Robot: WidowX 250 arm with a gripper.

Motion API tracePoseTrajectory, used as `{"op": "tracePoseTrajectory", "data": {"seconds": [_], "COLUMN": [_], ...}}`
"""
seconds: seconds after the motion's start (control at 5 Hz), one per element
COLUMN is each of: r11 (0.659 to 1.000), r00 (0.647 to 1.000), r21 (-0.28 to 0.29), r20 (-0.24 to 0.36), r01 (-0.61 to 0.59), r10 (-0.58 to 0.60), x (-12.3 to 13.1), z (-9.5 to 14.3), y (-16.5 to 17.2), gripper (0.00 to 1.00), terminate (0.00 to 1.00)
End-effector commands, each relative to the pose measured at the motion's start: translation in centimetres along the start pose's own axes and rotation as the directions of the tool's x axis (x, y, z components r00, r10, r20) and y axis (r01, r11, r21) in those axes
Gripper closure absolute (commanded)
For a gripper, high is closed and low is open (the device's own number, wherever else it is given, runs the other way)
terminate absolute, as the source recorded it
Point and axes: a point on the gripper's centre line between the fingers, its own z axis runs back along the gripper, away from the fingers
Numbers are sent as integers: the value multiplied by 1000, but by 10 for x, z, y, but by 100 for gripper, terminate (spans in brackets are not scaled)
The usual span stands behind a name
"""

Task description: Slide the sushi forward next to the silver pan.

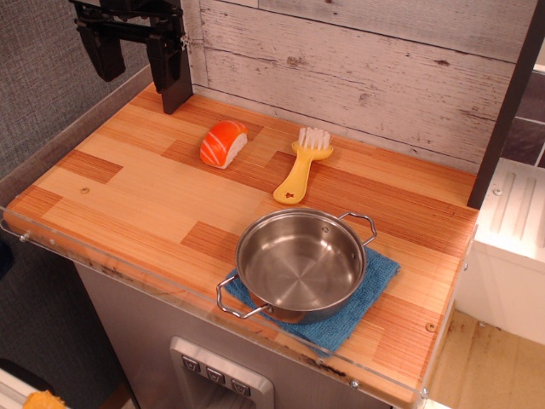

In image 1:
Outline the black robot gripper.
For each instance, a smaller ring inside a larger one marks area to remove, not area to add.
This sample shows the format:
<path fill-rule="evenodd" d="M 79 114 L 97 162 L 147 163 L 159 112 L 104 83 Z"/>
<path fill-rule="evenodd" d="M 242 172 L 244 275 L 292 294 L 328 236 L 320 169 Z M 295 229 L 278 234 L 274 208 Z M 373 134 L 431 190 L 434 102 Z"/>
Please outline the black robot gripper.
<path fill-rule="evenodd" d="M 174 1 L 74 1 L 77 31 L 99 77 L 111 82 L 125 72 L 120 40 L 147 41 L 159 94 L 181 76 L 183 11 Z"/>

